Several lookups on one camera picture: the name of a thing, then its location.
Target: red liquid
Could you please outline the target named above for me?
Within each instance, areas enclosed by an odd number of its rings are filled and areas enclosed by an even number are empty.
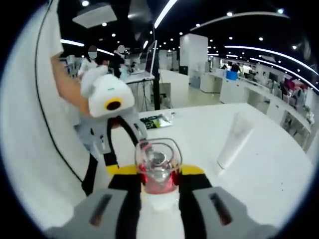
[[[139,165],[141,172],[146,172],[144,165]],[[141,173],[141,180],[145,186],[145,192],[150,194],[170,193],[177,188],[178,185],[178,170],[172,171],[164,182],[157,182],[154,178],[149,177],[146,173]]]

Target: blue box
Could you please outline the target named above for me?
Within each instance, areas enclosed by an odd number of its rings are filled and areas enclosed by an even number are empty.
[[[226,78],[228,80],[237,81],[238,73],[234,71],[227,71]]]

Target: gray gripper housing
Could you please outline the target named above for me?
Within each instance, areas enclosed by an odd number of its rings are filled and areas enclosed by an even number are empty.
[[[101,189],[91,194],[74,209],[74,216],[61,228],[49,228],[52,239],[115,239],[117,221],[127,191]],[[98,226],[93,225],[96,215]]]
[[[246,206],[220,187],[194,190],[207,239],[267,239],[277,232],[272,225],[259,225],[247,214]],[[221,214],[227,218],[222,223]]]

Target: person's arm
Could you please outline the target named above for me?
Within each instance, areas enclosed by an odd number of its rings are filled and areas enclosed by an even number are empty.
[[[86,58],[84,58],[82,60],[80,69],[78,70],[78,77],[81,79],[84,72],[87,70],[87,65],[88,65],[88,60]]]
[[[79,108],[86,116],[91,116],[88,99],[81,95],[81,85],[72,79],[64,71],[63,65],[59,61],[61,53],[51,57],[53,75],[60,97]]]

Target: black ceiling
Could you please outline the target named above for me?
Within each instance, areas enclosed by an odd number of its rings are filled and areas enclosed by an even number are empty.
[[[105,1],[90,0],[90,4],[97,2]],[[87,55],[87,50],[90,45],[96,45],[98,48],[113,52],[119,45],[117,41],[131,49],[136,48],[137,52],[140,51],[143,43],[135,41],[131,23],[127,18],[131,1],[109,0],[107,2],[111,4],[118,20],[108,23],[106,27],[100,25],[86,29],[72,21],[72,18],[77,15],[77,12],[84,8],[80,1],[60,0],[58,15],[61,37],[63,39],[78,41],[85,44],[85,47],[64,44],[65,55]],[[147,2],[154,23],[168,0],[148,0]],[[197,23],[201,24],[226,16],[229,11],[234,14],[251,11],[276,12],[277,9],[284,8],[285,14],[292,17],[298,12],[298,9],[292,7],[289,1],[276,1],[277,4],[273,4],[272,2],[275,1],[178,0],[156,29],[155,36],[159,41],[159,45],[162,46],[162,49],[178,49],[179,33],[193,33],[207,36],[209,39],[212,39],[213,42],[209,42],[209,46],[212,47],[209,49],[209,53],[215,53],[218,50],[221,57],[225,57],[225,54],[228,54],[228,52],[235,55],[241,55],[243,51],[245,52],[244,57],[246,58],[244,59],[246,60],[249,59],[249,57],[258,58],[259,55],[267,55],[252,50],[224,48],[225,45],[253,46],[281,52],[292,56],[307,65],[313,65],[315,63],[313,56],[309,59],[304,58],[307,38],[300,28],[301,24],[294,21],[294,18],[291,20],[289,18],[268,15],[232,17],[203,26],[192,32],[190,31]],[[153,37],[149,34],[151,29],[152,25],[150,24],[146,30],[146,35],[150,40],[152,40]],[[298,48],[293,50],[293,45],[298,46]],[[298,72],[298,74],[314,84],[318,81],[316,75],[306,68],[303,68],[286,58],[276,55],[273,56],[277,62],[281,61],[281,66],[294,72],[297,72],[297,69],[300,69],[301,71]]]

